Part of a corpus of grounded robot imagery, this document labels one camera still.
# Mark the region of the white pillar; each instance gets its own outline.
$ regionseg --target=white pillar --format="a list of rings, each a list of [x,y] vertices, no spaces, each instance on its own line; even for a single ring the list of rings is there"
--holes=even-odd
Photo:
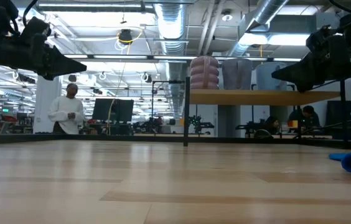
[[[48,110],[56,97],[62,94],[62,76],[53,81],[39,76],[37,79],[36,104],[34,110],[33,133],[52,132],[54,122],[49,120]]]

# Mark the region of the black monitor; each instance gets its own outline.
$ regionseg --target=black monitor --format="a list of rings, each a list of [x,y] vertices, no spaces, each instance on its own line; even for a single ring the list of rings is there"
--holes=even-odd
[[[109,110],[114,99],[96,99],[93,119],[108,120]],[[133,116],[134,100],[114,100],[111,110],[111,121],[131,121]]]

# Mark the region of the shelf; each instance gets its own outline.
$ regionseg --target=shelf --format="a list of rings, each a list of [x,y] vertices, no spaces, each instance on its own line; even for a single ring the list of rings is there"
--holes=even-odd
[[[337,91],[190,90],[191,105],[297,106],[337,97]]]

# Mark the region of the man in white shirt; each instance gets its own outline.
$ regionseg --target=man in white shirt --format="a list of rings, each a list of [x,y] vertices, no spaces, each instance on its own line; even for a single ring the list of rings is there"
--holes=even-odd
[[[78,134],[77,125],[84,119],[83,103],[76,99],[78,87],[71,83],[66,88],[66,96],[56,98],[49,109],[49,119],[54,124],[54,134]]]

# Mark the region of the white shirt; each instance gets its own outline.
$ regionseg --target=white shirt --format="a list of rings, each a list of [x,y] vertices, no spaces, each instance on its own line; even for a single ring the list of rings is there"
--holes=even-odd
[[[69,113],[75,113],[75,119],[68,119]],[[49,119],[58,121],[59,125],[67,134],[78,134],[77,125],[84,119],[83,103],[81,100],[60,96],[56,98],[49,109]]]

